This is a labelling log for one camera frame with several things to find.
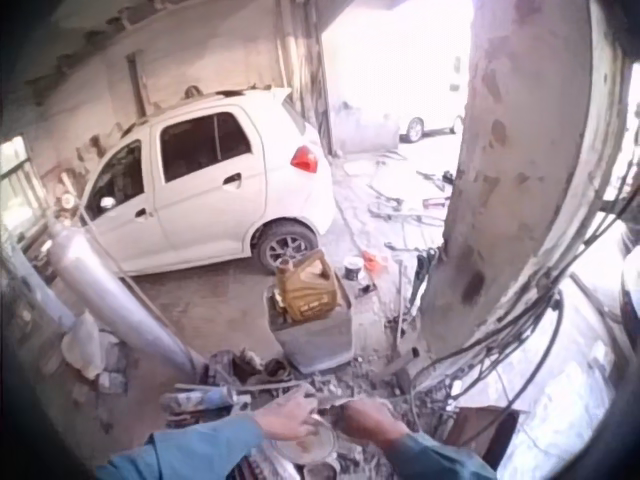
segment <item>white car in background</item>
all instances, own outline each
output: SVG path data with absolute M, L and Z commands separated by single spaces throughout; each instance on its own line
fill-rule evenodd
M 186 100 L 124 132 L 82 197 L 129 274 L 254 256 L 274 271 L 332 222 L 331 170 L 289 90 Z
M 406 103 L 410 105 L 402 108 L 399 115 L 403 141 L 415 143 L 429 131 L 462 131 L 466 96 L 461 92 L 422 92 Z

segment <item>hand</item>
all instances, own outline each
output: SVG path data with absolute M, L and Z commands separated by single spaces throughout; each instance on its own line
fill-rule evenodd
M 376 398 L 358 398 L 343 406 L 341 430 L 356 440 L 366 440 L 385 450 L 410 433 L 391 414 L 391 405 Z
M 253 413 L 264 435 L 271 440 L 297 440 L 315 432 L 311 414 L 318 408 L 318 400 L 305 395 L 315 393 L 303 385 L 265 405 Z

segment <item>blue sleeve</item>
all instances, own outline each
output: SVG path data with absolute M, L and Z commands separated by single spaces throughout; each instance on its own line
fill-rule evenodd
M 264 440 L 249 415 L 154 433 L 146 445 L 96 469 L 100 480 L 224 479 Z
M 442 445 L 425 434 L 407 434 L 385 454 L 398 476 L 404 480 L 497 478 L 496 473 L 473 452 Z

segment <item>car door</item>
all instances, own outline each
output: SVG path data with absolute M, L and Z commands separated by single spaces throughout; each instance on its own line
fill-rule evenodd
M 148 141 L 132 139 L 102 164 L 84 197 L 100 242 L 127 273 L 161 270 L 172 258 L 153 211 L 148 165 L 144 172 L 148 155 Z M 100 248 L 96 251 L 105 257 Z
M 209 107 L 155 125 L 153 138 L 155 208 L 179 261 L 241 256 L 266 207 L 262 140 L 247 113 Z

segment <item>car wheel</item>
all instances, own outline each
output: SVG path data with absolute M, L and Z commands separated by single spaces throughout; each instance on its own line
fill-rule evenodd
M 275 273 L 284 258 L 296 260 L 318 248 L 318 237 L 308 227 L 283 220 L 263 230 L 254 249 L 254 257 L 270 273 Z
M 462 127 L 463 127 L 462 117 L 456 117 L 449 131 L 455 135 L 456 133 L 460 133 L 462 131 Z
M 409 143 L 416 143 L 424 136 L 424 123 L 420 118 L 414 118 L 407 126 L 407 133 L 404 137 Z

